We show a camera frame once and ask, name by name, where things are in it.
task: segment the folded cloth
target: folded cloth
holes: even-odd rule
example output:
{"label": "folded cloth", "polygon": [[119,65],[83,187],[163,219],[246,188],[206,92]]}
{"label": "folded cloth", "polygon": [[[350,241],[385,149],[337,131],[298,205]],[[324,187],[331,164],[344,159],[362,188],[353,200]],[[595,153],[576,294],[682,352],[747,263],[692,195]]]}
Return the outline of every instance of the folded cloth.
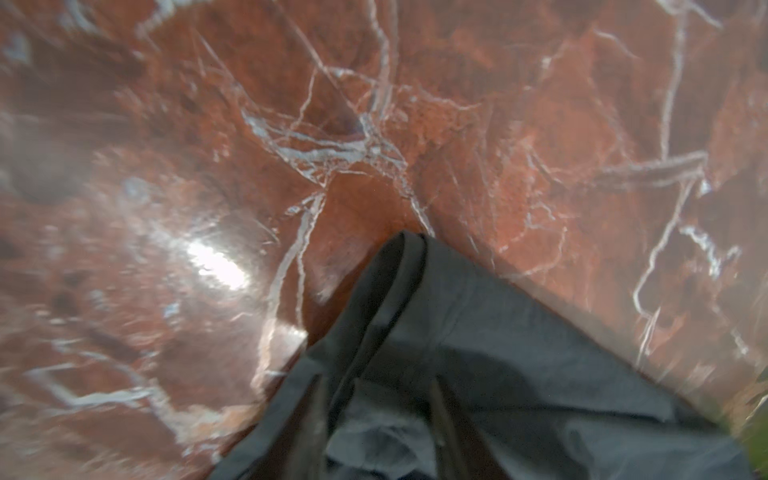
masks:
{"label": "folded cloth", "polygon": [[246,478],[315,375],[328,380],[329,477],[435,478],[441,376],[514,480],[747,480],[742,449],[520,289],[430,237],[371,260],[329,333],[210,480]]}

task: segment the polished stone surface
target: polished stone surface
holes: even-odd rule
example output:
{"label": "polished stone surface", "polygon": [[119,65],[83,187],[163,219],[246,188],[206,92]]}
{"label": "polished stone surface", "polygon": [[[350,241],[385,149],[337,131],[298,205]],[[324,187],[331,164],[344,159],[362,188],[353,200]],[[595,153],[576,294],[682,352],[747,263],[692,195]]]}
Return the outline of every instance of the polished stone surface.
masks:
{"label": "polished stone surface", "polygon": [[738,432],[766,0],[2,0],[0,465],[200,478],[407,228]]}

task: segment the red marble surface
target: red marble surface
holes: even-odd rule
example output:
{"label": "red marble surface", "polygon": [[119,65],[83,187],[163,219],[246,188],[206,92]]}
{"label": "red marble surface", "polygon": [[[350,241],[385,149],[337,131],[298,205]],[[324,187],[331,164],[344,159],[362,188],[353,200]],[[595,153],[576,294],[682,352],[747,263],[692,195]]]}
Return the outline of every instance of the red marble surface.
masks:
{"label": "red marble surface", "polygon": [[738,432],[766,0],[0,2],[0,465],[201,478],[389,235]]}

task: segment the crumpled fabric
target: crumpled fabric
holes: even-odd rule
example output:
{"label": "crumpled fabric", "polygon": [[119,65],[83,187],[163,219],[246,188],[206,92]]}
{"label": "crumpled fabric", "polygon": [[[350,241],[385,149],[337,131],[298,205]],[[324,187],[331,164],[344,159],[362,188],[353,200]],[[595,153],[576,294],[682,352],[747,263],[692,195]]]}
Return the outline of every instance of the crumpled fabric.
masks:
{"label": "crumpled fabric", "polygon": [[329,477],[435,478],[441,376],[513,480],[747,480],[741,447],[556,313],[434,238],[401,232],[210,480],[247,478],[315,375]]}

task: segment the garment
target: garment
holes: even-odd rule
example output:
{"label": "garment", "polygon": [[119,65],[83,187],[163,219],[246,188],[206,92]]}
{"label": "garment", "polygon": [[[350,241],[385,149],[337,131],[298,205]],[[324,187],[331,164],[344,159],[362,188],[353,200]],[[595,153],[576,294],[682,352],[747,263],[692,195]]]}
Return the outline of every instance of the garment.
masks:
{"label": "garment", "polygon": [[431,237],[402,232],[384,245],[333,328],[209,479],[255,465],[317,374],[331,395],[334,480],[435,477],[435,376],[514,480],[753,477],[728,434]]}

